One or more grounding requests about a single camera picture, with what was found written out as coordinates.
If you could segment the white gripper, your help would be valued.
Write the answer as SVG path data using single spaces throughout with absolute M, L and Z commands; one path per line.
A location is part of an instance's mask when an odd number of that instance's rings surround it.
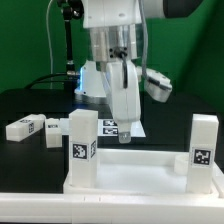
M 131 141 L 131 124 L 140 119 L 139 84 L 135 65 L 127 62 L 127 87 L 124 87 L 124 70 L 121 62 L 106 66 L 107 96 L 113 119 L 118 124 L 121 144 Z

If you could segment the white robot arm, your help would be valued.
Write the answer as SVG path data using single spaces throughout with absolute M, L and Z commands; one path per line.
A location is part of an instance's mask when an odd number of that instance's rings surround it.
M 81 68 L 77 98 L 109 105 L 121 143 L 131 141 L 140 120 L 139 82 L 156 101 L 172 92 L 169 78 L 147 67 L 150 18 L 190 16 L 203 0 L 58 0 L 64 19 L 81 19 L 90 37 L 90 58 Z

